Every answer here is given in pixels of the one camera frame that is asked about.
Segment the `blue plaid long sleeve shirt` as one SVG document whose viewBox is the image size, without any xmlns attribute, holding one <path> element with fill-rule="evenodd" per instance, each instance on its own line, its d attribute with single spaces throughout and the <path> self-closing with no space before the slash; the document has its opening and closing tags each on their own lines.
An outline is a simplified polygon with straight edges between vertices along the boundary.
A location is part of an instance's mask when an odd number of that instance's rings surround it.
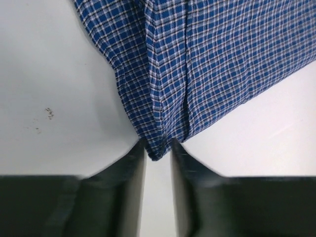
<svg viewBox="0 0 316 237">
<path fill-rule="evenodd" d="M 77 0 L 156 161 L 316 59 L 313 0 Z"/>
</svg>

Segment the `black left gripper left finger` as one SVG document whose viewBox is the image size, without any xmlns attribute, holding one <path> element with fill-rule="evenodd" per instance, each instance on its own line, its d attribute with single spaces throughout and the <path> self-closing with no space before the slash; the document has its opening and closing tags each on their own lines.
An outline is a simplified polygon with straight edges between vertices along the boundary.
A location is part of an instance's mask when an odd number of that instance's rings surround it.
<svg viewBox="0 0 316 237">
<path fill-rule="evenodd" d="M 3 237 L 135 237 L 143 194 L 144 142 L 88 178 L 2 175 Z"/>
</svg>

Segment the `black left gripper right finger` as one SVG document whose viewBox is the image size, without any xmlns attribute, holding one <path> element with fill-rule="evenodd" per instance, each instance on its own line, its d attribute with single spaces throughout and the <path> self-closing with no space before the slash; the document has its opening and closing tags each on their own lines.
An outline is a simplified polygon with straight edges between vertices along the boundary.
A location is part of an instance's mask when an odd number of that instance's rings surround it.
<svg viewBox="0 0 316 237">
<path fill-rule="evenodd" d="M 313 237 L 316 179 L 225 177 L 176 140 L 171 164 L 180 237 Z"/>
</svg>

